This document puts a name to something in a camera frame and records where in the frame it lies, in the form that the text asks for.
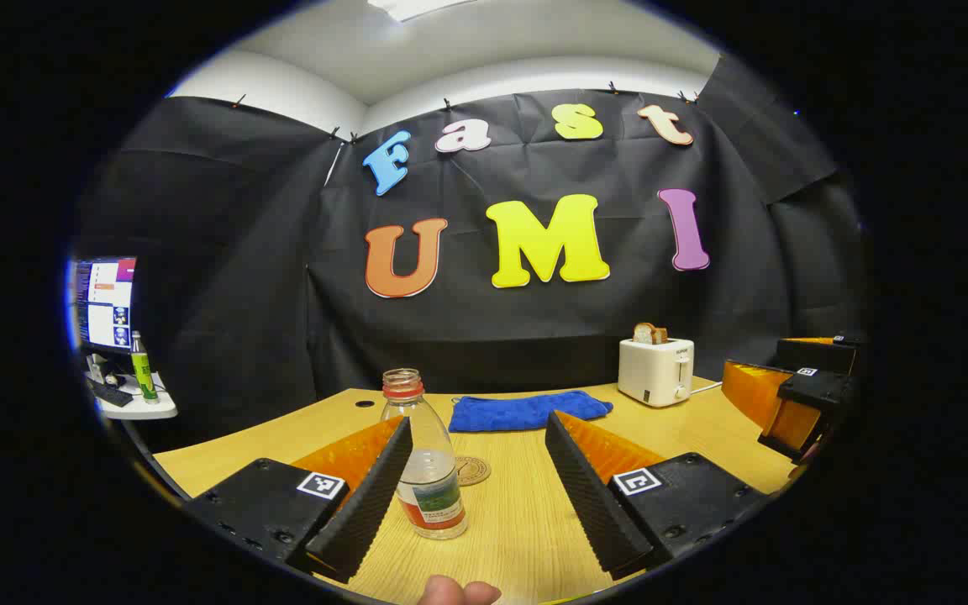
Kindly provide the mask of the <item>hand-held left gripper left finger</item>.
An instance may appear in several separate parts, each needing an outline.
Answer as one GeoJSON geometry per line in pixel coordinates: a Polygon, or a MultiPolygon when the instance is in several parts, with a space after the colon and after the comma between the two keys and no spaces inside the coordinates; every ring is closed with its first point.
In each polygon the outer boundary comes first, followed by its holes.
{"type": "Polygon", "coordinates": [[[259,457],[188,503],[209,529],[266,560],[346,582],[360,569],[413,451],[399,416],[292,465],[259,457]]]}

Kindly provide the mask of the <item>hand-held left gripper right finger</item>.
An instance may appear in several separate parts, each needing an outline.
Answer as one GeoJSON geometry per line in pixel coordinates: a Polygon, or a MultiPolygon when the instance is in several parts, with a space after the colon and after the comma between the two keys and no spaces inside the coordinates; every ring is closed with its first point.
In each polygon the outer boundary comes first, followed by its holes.
{"type": "Polygon", "coordinates": [[[545,447],[581,528],[615,581],[683,558],[770,501],[696,452],[662,457],[554,410],[545,447]]]}

